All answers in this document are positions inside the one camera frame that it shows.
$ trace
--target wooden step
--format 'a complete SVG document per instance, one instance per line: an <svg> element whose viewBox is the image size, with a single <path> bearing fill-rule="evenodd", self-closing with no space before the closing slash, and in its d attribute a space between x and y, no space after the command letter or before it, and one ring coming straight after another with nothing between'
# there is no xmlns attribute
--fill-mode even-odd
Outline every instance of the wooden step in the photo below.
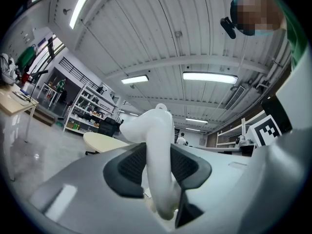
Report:
<svg viewBox="0 0 312 234"><path fill-rule="evenodd" d="M54 118L45 114L41 110L38 110L37 108L35 109L33 118L39 120L40 122L42 122L48 126L52 126L54 123Z"/></svg>

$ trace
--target ceiling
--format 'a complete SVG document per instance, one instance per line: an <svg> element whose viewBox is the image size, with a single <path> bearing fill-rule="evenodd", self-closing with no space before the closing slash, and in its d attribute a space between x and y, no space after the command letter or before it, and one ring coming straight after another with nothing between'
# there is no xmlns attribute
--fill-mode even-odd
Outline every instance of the ceiling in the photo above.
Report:
<svg viewBox="0 0 312 234"><path fill-rule="evenodd" d="M51 1L51 30L117 95L141 112L164 103L180 127L210 132L240 113L224 109L235 93L232 85L183 80L184 71L232 74L238 76L236 85L250 83L267 75L273 59L287 50L281 48L282 30L267 37L236 31L230 39L219 22L229 16L232 0L87 0L79 16L83 22L73 30L71 14L63 9L73 9L77 1ZM120 81L142 74L149 81L134 89Z"/></svg>

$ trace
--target table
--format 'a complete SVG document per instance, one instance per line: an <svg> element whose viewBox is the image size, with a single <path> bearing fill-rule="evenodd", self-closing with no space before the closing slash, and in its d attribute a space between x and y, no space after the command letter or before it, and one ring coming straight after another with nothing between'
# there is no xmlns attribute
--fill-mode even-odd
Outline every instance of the table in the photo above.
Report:
<svg viewBox="0 0 312 234"><path fill-rule="evenodd" d="M89 147L95 150L95 153L104 153L116 148L128 146L127 143L119 139L91 132L85 133L83 135L83 140Z"/></svg>
<svg viewBox="0 0 312 234"><path fill-rule="evenodd" d="M53 102L53 100L54 100L55 95L58 95L58 96L57 96L55 102L53 103L53 105L55 105L55 104L57 103L57 101L58 101L59 98L60 98L61 93L59 93L58 91L56 91L54 88L50 87L47 83L44 83L44 84L42 85L41 89L40 89L40 92L39 92L39 94L38 94L38 96L37 96L37 99L39 98L39 96L40 96L40 94L41 94L41 91L43 90L44 87L47 87L47 88L48 88L47 96L48 96L51 92L54 92L54 93L53 93L52 100L51 100L51 102L50 102L50 104L49 104L49 107L51 107L51 104L52 104L52 102Z"/></svg>
<svg viewBox="0 0 312 234"><path fill-rule="evenodd" d="M31 99L31 102L26 105L19 104L13 97L15 96L12 92L19 91L20 88L14 84L13 86L5 85L0 87L0 111L1 118L4 120L4 140L3 140L3 151L4 151L4 159L9 172L10 179L14 181L14 169L11 163L11 145L13 143L12 133L16 133L15 129L18 125L18 115L21 112L27 111L31 109L30 116L28 119L27 127L26 127L26 135L25 142L28 142L28 132L31 119L34 115L35 108L38 105L38 102L34 99Z"/></svg>

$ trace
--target white table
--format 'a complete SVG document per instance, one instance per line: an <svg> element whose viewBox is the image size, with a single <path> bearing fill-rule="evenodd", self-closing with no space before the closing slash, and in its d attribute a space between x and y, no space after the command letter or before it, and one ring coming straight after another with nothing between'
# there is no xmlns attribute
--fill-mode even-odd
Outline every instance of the white table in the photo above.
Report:
<svg viewBox="0 0 312 234"><path fill-rule="evenodd" d="M11 145L18 136L18 124L20 120L20 114L24 111L30 110L30 116L26 127L25 142L28 142L28 132L31 119L34 115L35 108L38 102L34 99L26 105L21 105L13 97L16 96L12 92L19 91L20 88L14 84L13 86L6 85L0 87L0 120L4 124L4 140L3 140L3 152L5 164L8 169L9 177L11 180L14 178L14 169L11 162Z"/></svg>
<svg viewBox="0 0 312 234"><path fill-rule="evenodd" d="M116 148L128 146L127 143L119 139L91 132L85 133L83 135L83 140L95 153L104 153Z"/></svg>
<svg viewBox="0 0 312 234"><path fill-rule="evenodd" d="M57 98L56 98L55 102L53 103L53 105L55 105L55 104L57 103L57 101L58 101L59 98L60 98L61 93L59 93L58 91L56 91L54 88L50 87L47 83L44 83L44 84L42 85L41 89L40 89L40 92L39 92L39 94L38 94L38 96L37 96L37 99L39 98L39 96L40 96L40 94L41 94L41 91L43 90L44 87L47 87L47 88L48 88L48 92L47 92L47 95L46 95L46 96L48 96L51 92L53 92L53 97L52 97L52 100L51 100L51 102L50 102L50 104L49 104L49 107L51 107L51 104L52 104L52 102L53 102L53 100L54 100L55 95L57 95Z"/></svg>

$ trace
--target person in white shirt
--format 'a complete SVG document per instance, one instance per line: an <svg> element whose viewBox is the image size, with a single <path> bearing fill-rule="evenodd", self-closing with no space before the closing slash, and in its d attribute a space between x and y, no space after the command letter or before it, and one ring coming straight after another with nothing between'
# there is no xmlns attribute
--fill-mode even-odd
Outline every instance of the person in white shirt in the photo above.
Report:
<svg viewBox="0 0 312 234"><path fill-rule="evenodd" d="M186 140L184 138L184 133L181 133L181 137L177 138L176 143L179 145L185 145Z"/></svg>

